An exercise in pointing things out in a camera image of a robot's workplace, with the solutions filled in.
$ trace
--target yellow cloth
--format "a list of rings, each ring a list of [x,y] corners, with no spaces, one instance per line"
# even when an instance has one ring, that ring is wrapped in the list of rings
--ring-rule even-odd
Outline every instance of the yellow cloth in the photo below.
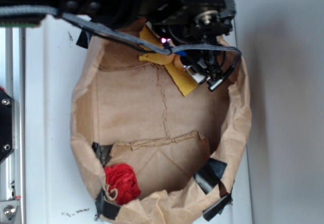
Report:
[[[151,31],[149,31],[149,29],[146,26],[140,32],[140,38],[162,48],[161,43],[154,36],[154,34],[152,34]],[[140,61],[147,61],[161,66],[165,66],[182,95],[187,96],[198,86],[198,83],[192,77],[190,77],[175,66],[174,61],[177,59],[177,56],[174,54],[161,55],[158,53],[150,53],[139,56]]]

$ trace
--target screw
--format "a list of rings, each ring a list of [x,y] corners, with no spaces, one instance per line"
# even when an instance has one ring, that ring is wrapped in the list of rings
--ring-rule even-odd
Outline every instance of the screw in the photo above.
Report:
[[[11,102],[10,102],[10,99],[2,99],[1,103],[5,106],[8,106],[8,105],[10,105]]]
[[[65,6],[68,12],[74,12],[77,9],[78,3],[76,1],[68,1]]]
[[[99,3],[91,2],[91,3],[88,5],[87,12],[88,12],[88,13],[95,13],[96,11],[99,10],[99,8],[100,8],[100,4],[99,4]]]
[[[12,205],[8,205],[4,209],[4,214],[5,214],[5,216],[7,217],[8,220],[11,220],[16,214],[16,209]]]
[[[9,144],[4,145],[4,149],[5,149],[6,151],[10,150],[10,145],[9,145]]]
[[[205,15],[201,18],[201,21],[204,23],[204,25],[209,25],[212,21],[211,21],[212,17],[210,15]]]

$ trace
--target metal bracket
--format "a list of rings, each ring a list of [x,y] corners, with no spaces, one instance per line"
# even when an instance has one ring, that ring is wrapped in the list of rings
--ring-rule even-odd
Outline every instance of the metal bracket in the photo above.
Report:
[[[13,100],[0,90],[0,164],[13,152]]]
[[[0,224],[18,223],[15,219],[20,214],[19,200],[0,201]]]

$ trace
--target wire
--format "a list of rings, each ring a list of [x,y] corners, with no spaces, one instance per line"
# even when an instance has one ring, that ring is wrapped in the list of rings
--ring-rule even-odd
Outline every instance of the wire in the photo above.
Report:
[[[84,31],[87,31],[95,36],[98,36],[100,38],[104,38],[106,40],[110,40],[110,41],[113,41],[113,42],[116,42],[116,43],[120,43],[120,44],[123,44],[125,46],[128,46],[128,47],[131,47],[132,49],[136,50],[136,51],[139,51],[139,52],[142,52],[142,53],[146,53],[146,54],[150,54],[150,53],[155,53],[155,51],[147,51],[147,50],[144,50],[144,49],[141,49],[140,47],[137,47],[136,45],[134,44],[131,44],[127,41],[123,41],[123,40],[120,40],[120,39],[117,39],[117,38],[114,38],[114,37],[109,37],[107,35],[102,35],[102,34],[99,34],[95,31],[92,31],[90,29],[87,29],[87,28],[82,28],[81,26],[79,26],[78,24],[74,24],[74,26],[78,27],[78,28],[81,28],[83,29]]]
[[[59,10],[53,7],[38,6],[38,5],[0,7],[0,17],[44,15],[44,14],[51,14],[54,17],[57,17],[59,14]],[[185,44],[173,48],[162,49],[150,42],[147,42],[135,36],[113,30],[102,24],[86,21],[75,14],[63,13],[61,18],[84,30],[92,31],[93,33],[97,33],[97,34],[104,33],[106,36],[108,35],[109,38],[114,37],[115,39],[117,39],[118,42],[121,42],[120,40],[126,40],[127,41],[126,43],[135,43],[140,46],[146,47],[151,51],[163,55],[170,55],[172,53],[177,53],[186,50],[207,50],[207,51],[235,51],[241,56],[241,51],[235,47],[214,46],[210,44]]]

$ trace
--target white wall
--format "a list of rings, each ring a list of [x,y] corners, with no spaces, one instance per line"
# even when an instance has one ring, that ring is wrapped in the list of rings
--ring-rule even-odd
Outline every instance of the white wall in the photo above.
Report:
[[[324,223],[324,0],[235,0],[255,224]]]

